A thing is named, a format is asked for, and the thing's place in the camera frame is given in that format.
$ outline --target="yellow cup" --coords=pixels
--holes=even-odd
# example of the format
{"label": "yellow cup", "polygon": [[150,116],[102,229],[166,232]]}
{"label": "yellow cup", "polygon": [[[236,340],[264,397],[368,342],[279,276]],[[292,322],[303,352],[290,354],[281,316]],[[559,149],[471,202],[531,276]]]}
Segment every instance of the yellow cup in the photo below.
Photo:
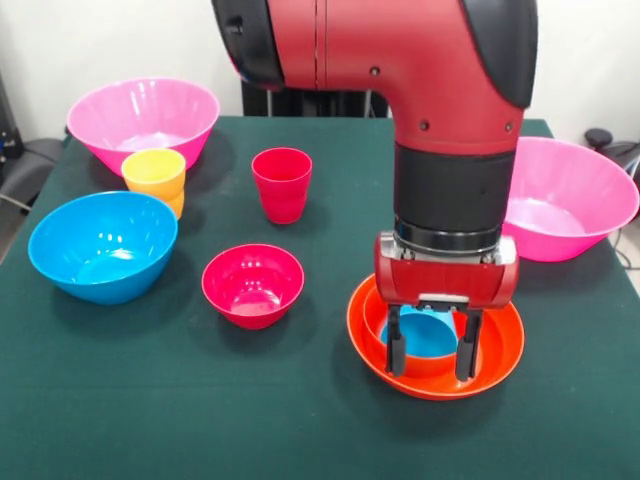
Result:
{"label": "yellow cup", "polygon": [[165,200],[165,203],[171,207],[173,213],[175,213],[178,220],[180,220],[180,217],[182,217],[182,209],[184,208],[184,190],[180,192],[176,198]]}
{"label": "yellow cup", "polygon": [[172,201],[182,193],[187,162],[184,157],[168,148],[142,150],[129,155],[122,162],[122,176],[133,192],[146,193]]}

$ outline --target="large pink bowl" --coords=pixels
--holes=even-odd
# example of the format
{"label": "large pink bowl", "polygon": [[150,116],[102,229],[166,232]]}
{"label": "large pink bowl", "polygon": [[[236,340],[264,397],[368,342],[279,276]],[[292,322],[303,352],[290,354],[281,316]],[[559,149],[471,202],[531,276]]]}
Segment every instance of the large pink bowl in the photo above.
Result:
{"label": "large pink bowl", "polygon": [[196,162],[220,105],[208,90],[172,78],[141,78],[94,90],[71,107],[67,126],[116,175],[132,153],[172,148]]}
{"label": "large pink bowl", "polygon": [[627,173],[588,148],[549,138],[518,142],[503,233],[529,260],[574,258],[629,223],[638,189]]}

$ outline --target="magenta bowl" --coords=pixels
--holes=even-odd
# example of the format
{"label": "magenta bowl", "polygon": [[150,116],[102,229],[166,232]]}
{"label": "magenta bowl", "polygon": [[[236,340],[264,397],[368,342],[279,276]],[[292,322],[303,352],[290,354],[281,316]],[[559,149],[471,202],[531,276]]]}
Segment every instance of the magenta bowl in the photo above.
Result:
{"label": "magenta bowl", "polygon": [[291,308],[304,287],[304,270],[291,253],[273,245],[225,250],[204,269],[202,292],[230,322],[267,328]]}
{"label": "magenta bowl", "polygon": [[132,153],[171,148],[195,163],[220,116],[205,88],[173,78],[149,77],[89,92],[69,111],[67,126],[116,175]]}
{"label": "magenta bowl", "polygon": [[523,137],[516,151],[503,233],[523,258],[572,259],[638,212],[638,188],[608,158],[580,145]]}

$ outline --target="green tablecloth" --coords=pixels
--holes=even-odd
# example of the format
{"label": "green tablecloth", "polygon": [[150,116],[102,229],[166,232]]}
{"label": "green tablecloth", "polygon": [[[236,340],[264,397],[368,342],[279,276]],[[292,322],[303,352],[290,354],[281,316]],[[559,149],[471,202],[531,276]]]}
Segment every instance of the green tablecloth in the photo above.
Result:
{"label": "green tablecloth", "polygon": [[[524,133],[550,135],[542,121]],[[275,145],[315,161],[308,209],[285,228],[265,220],[249,168]],[[188,175],[167,270],[107,308],[56,290],[27,258],[46,213],[124,188],[71,142],[0,267],[0,478],[639,478],[640,301],[605,242],[523,262],[525,354],[494,390],[431,403],[364,367],[345,309],[392,225],[392,149],[387,120],[221,119]],[[200,292],[207,261],[245,242],[291,250],[307,274],[262,332]]]}

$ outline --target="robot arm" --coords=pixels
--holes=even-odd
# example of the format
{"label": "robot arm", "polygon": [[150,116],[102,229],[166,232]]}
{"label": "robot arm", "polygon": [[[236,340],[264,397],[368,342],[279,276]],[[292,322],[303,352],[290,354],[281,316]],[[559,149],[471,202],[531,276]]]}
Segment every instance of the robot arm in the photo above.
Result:
{"label": "robot arm", "polygon": [[[518,259],[501,227],[533,90],[535,0],[212,1],[245,80],[389,102],[395,222],[375,242],[375,270],[391,330],[401,304],[477,313],[508,303]],[[462,350],[475,352],[475,323]],[[459,377],[473,376],[475,353],[458,353]]]}

